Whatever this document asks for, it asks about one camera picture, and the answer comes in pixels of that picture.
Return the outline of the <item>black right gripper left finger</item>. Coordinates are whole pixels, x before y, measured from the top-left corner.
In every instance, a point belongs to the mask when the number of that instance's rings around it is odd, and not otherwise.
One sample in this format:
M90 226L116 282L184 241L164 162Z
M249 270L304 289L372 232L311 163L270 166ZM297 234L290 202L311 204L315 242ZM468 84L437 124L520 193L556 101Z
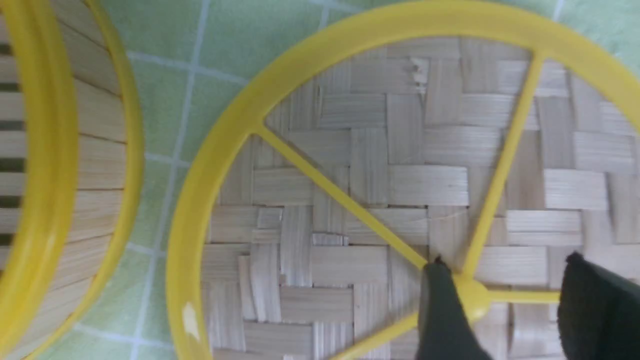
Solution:
M419 360L489 360L467 320L453 274L437 257L423 267L418 306Z

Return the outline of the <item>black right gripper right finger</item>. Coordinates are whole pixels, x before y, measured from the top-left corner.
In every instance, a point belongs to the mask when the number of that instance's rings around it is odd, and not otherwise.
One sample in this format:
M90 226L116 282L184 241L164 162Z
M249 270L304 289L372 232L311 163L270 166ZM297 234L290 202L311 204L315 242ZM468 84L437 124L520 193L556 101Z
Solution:
M638 360L640 287L574 252L566 258L557 325L567 360Z

